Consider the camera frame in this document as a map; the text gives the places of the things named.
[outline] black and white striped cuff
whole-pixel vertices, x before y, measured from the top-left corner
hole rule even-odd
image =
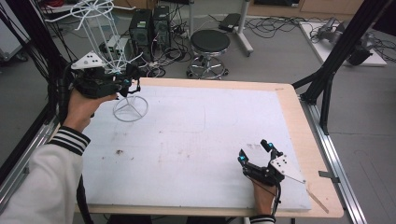
[[[259,216],[255,216],[255,217],[251,217],[250,218],[250,223],[268,223],[268,222],[272,222],[275,223],[275,217],[271,216],[271,215],[259,215]]]
[[[49,141],[49,144],[64,147],[67,150],[82,156],[82,153],[90,142],[91,140],[84,134],[63,126]]]

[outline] white sleeve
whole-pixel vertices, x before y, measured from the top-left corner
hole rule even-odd
[[[250,224],[274,224],[275,217],[271,215],[259,215],[250,218]]]
[[[35,149],[30,174],[11,196],[0,223],[72,223],[82,153],[90,139],[61,127],[52,140]]]

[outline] black stool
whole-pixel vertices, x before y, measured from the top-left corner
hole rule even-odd
[[[224,54],[230,46],[230,38],[216,30],[201,30],[191,36],[191,48],[198,54],[192,60],[187,76],[198,78],[219,78],[228,75],[228,69],[225,68],[222,61],[217,57]]]

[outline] computer tower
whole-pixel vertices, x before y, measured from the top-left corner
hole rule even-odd
[[[154,23],[150,9],[138,8],[129,25],[129,34],[133,41],[134,50],[137,53],[143,52],[146,61],[153,61],[151,49],[155,49]]]
[[[169,49],[171,47],[169,6],[157,6],[154,8],[154,32],[157,47]]]

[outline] hand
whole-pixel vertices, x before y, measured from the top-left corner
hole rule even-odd
[[[276,195],[276,187],[266,186],[255,180],[252,180],[252,183],[257,214],[272,215],[271,205]]]
[[[77,90],[72,90],[64,126],[82,133],[90,124],[91,115],[96,111],[99,105],[105,101],[114,100],[116,98],[117,94],[114,93],[99,99],[89,99]]]

